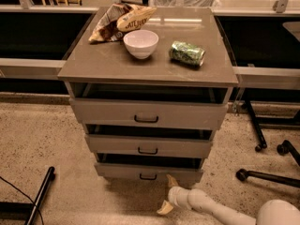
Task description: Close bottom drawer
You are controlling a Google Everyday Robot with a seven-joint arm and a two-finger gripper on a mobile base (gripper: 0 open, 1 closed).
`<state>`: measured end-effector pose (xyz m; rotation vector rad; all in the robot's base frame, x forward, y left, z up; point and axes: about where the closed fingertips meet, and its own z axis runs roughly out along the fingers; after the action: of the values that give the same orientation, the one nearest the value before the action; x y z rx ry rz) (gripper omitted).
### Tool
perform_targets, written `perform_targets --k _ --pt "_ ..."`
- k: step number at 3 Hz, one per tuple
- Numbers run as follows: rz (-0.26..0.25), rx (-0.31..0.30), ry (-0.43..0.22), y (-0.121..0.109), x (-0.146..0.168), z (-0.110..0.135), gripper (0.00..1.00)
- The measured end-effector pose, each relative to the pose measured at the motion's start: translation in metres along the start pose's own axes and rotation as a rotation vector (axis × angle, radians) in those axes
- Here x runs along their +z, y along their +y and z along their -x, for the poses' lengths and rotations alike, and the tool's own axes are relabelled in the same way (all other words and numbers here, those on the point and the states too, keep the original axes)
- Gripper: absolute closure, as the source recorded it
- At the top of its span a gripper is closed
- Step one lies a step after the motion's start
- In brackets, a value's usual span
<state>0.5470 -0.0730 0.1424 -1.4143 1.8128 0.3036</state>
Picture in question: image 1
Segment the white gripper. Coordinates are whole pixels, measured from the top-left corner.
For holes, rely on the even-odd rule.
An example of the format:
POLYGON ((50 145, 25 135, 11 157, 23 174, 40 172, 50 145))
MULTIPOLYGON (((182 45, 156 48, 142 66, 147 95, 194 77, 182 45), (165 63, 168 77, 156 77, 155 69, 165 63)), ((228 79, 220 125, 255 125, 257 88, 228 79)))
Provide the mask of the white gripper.
POLYGON ((178 186, 176 179, 167 174, 168 187, 171 188, 168 193, 168 200, 164 200, 161 207, 157 210, 159 215, 167 215, 173 210, 173 206, 180 208, 190 209, 191 206, 188 202, 189 189, 178 186))

